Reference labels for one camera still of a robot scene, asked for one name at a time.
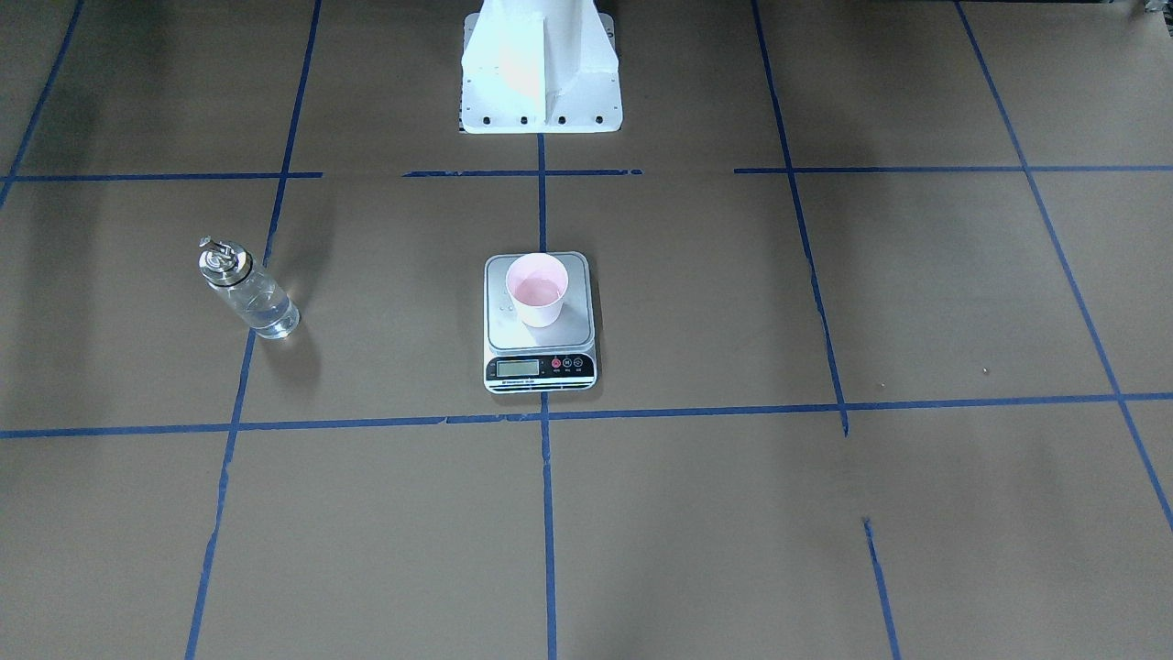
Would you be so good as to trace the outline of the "glass sauce bottle metal spout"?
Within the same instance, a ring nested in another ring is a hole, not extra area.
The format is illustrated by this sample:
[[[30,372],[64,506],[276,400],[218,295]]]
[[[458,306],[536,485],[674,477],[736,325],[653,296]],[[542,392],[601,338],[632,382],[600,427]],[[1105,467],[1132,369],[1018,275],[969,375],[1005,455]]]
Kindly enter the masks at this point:
[[[301,321],[298,306],[243,244],[206,236],[197,268],[203,280],[257,336],[282,339]]]

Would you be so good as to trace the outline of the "grey digital kitchen scale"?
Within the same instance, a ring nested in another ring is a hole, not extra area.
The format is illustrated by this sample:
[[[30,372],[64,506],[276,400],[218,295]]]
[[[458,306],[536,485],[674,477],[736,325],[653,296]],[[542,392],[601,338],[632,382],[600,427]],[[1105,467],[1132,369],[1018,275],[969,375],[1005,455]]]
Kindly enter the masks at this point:
[[[569,272],[557,321],[520,322],[506,290],[506,271],[524,254],[488,258],[483,266],[483,385],[494,394],[576,392],[597,381],[596,329],[589,263],[581,252],[548,252]]]

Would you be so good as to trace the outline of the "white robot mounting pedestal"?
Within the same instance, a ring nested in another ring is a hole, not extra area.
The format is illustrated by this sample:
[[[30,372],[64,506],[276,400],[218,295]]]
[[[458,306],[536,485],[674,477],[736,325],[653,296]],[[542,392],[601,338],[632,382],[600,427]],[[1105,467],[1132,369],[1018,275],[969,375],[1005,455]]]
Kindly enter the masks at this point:
[[[594,1],[484,1],[465,18],[457,124],[473,135],[623,125],[613,18]]]

